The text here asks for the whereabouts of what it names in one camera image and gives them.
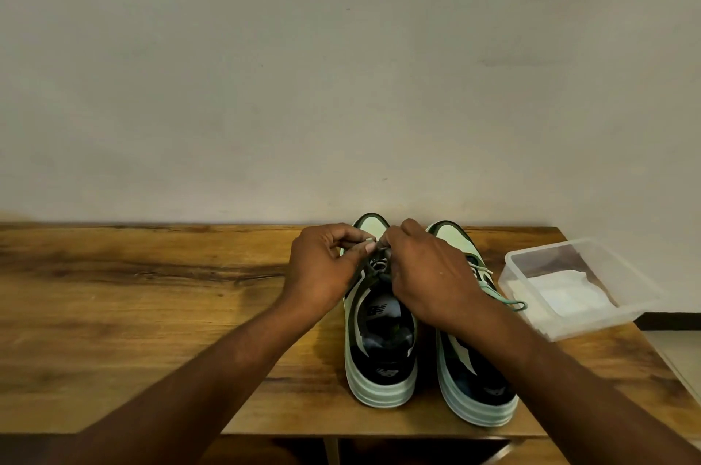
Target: sneaker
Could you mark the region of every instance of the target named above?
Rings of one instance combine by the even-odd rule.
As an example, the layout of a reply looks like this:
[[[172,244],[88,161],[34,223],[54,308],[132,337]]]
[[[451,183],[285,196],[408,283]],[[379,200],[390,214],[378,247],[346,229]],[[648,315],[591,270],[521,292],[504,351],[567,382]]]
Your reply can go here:
[[[376,239],[389,227],[378,214],[354,226]],[[416,385],[416,319],[392,293],[388,255],[373,253],[359,268],[344,297],[346,378],[355,398],[373,408],[394,408]]]
[[[491,271],[467,233],[452,221],[440,221],[426,231],[465,253],[482,291],[515,310],[521,301],[504,299],[494,286]],[[437,369],[443,398],[461,419],[479,426],[502,426],[511,420],[518,397],[502,373],[462,340],[436,330]]]

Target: shoe sole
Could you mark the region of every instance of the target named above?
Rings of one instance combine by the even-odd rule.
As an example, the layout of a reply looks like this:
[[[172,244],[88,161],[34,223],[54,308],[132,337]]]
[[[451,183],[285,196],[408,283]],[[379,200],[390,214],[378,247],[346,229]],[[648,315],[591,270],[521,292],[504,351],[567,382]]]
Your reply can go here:
[[[443,221],[437,221],[436,223],[429,225],[426,228],[426,231],[429,232],[434,226],[442,222]],[[450,408],[455,415],[469,423],[487,427],[503,426],[511,420],[519,403],[518,396],[515,396],[512,400],[501,406],[492,406],[489,404],[483,404],[475,399],[471,399],[460,391],[460,388],[458,388],[457,384],[450,376],[448,366],[445,363],[443,343],[440,340],[440,331],[438,330],[436,330],[436,353],[436,368],[438,372],[440,391],[443,395],[443,399],[445,399],[445,402],[448,405],[448,408]]]
[[[365,214],[353,225],[357,226],[364,218],[370,216],[377,217],[384,223],[387,223],[385,219],[378,214]],[[373,234],[373,236],[379,239],[382,235]],[[414,362],[414,369],[411,370],[411,373],[405,381],[396,384],[382,386],[381,384],[375,384],[373,381],[365,378],[357,367],[355,367],[353,357],[351,356],[351,343],[348,338],[348,312],[351,311],[351,306],[351,304],[346,304],[346,298],[344,298],[344,315],[346,317],[344,321],[344,360],[346,362],[346,380],[348,381],[348,387],[350,387],[350,391],[355,398],[365,404],[365,406],[370,406],[372,408],[397,408],[405,404],[414,394],[418,363],[416,361]]]

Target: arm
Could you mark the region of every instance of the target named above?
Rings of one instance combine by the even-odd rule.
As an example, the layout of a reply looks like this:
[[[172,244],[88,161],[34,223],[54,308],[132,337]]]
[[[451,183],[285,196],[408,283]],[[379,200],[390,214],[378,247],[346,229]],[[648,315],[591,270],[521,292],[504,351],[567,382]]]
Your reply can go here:
[[[53,449],[49,464],[194,464],[293,343],[343,297],[374,250],[350,225],[304,229],[278,300],[177,371]],[[342,257],[335,247],[348,249]]]
[[[701,464],[701,452],[479,288],[463,254],[413,220],[390,227],[392,289],[414,315],[474,346],[573,464]]]

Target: clear plastic box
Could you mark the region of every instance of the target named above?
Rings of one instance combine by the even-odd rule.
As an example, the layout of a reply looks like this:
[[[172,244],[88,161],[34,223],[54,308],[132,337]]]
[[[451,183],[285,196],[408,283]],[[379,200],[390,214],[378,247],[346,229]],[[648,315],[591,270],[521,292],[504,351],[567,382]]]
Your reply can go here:
[[[664,297],[653,281],[593,239],[507,253],[499,287],[506,297],[529,303],[520,315],[551,342],[628,323]]]

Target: baseboard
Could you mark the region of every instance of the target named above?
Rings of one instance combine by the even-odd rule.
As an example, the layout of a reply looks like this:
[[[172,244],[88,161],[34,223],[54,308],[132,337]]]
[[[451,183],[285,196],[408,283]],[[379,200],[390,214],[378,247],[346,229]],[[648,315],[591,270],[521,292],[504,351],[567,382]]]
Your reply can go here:
[[[640,330],[701,330],[701,313],[645,312],[635,324]]]

